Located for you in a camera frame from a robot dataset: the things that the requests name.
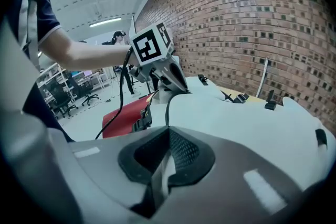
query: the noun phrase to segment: black clip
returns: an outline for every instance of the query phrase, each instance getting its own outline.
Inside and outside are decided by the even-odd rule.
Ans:
[[[149,106],[140,111],[141,119],[137,120],[132,126],[132,132],[146,130],[152,125],[152,114]]]
[[[198,79],[200,80],[200,82],[204,85],[204,86],[207,86],[208,83],[206,82],[206,80],[208,79],[207,77],[205,77],[204,75],[202,74],[198,74]]]
[[[236,104],[244,104],[249,97],[248,94],[239,94],[232,102]]]
[[[265,109],[274,110],[275,107],[277,106],[275,101],[271,101],[273,94],[274,94],[274,90],[271,90],[266,100],[267,103],[265,104]]]

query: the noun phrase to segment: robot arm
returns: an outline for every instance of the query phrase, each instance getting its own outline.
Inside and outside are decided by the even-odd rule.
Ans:
[[[129,74],[140,82],[155,76],[172,93],[187,92],[187,83],[175,52],[172,38],[162,22],[152,24],[130,38],[139,65]]]

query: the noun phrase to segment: brick wall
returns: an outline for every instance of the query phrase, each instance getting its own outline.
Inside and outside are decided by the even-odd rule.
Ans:
[[[289,96],[336,133],[336,24],[324,0],[149,0],[137,31],[163,20],[186,76],[259,97]]]

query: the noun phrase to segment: office chair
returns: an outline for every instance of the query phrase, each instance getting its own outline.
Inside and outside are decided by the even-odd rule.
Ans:
[[[84,106],[84,103],[86,102],[88,105],[90,105],[90,100],[93,98],[100,99],[97,94],[90,95],[93,86],[89,84],[89,82],[84,82],[83,85],[78,85],[77,82],[72,77],[71,72],[66,72],[66,76],[68,78],[69,83],[71,86],[73,86],[73,92],[75,95],[77,95],[78,98],[86,97],[86,99],[83,101],[82,105]]]
[[[77,106],[69,105],[69,102],[71,101],[70,95],[63,90],[62,85],[60,85],[57,82],[54,82],[50,85],[49,88],[50,93],[55,98],[55,105],[61,112],[63,118],[65,118],[65,114],[68,114],[70,116],[70,110],[71,109],[78,109]]]

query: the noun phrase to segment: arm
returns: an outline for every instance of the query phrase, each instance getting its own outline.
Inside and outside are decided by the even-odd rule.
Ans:
[[[40,50],[61,66],[70,70],[90,70],[122,65],[129,45],[88,45],[71,40],[61,28],[52,32],[40,45]],[[137,65],[133,53],[129,64]]]

